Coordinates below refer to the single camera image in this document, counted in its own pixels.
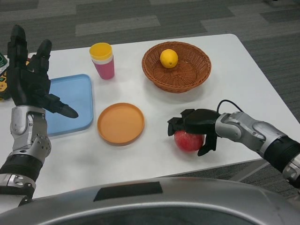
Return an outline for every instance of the lemon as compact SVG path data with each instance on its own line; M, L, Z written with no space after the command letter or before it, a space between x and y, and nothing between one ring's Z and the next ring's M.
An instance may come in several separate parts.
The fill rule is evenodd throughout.
M166 49L160 54L160 62L165 68L173 68L177 65L178 55L172 49Z

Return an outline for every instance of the black cable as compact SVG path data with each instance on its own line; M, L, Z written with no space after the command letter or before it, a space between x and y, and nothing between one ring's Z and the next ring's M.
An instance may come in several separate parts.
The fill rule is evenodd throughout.
M219 113L220 106L221 106L221 104L222 104L223 102L229 102L229 103L233 104L235 107L237 107L238 110L240 110L241 112L243 112L243 111L241 110L241 108L239 108L238 105L235 104L234 102L232 102L232 101L230 101L230 100L227 100L227 99L223 99L223 100L220 101L220 103L217 105L217 113Z

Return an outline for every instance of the red apple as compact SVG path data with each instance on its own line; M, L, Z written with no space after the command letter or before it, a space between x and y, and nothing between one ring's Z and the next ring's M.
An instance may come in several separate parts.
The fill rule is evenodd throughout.
M203 135L188 134L184 130L175 132L174 136L176 145L184 152L193 152L199 150L203 146Z

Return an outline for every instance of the floor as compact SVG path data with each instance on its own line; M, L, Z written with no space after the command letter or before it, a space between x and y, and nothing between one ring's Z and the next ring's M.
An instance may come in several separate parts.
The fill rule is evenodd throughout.
M118 44L233 33L300 121L299 0L0 0L4 54L16 23L26 30L30 52L45 38L58 50L102 41ZM228 179L247 165L185 176ZM296 194L270 166L244 182L285 197Z

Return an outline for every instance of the table leg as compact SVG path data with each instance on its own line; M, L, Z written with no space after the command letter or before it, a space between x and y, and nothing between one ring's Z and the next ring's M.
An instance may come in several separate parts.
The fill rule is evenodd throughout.
M236 175L231 177L229 180L240 182L244 180L245 178L251 176L253 173L259 171L260 169L263 169L265 166L267 166L269 163L262 159L257 160L244 168L242 171L238 172Z

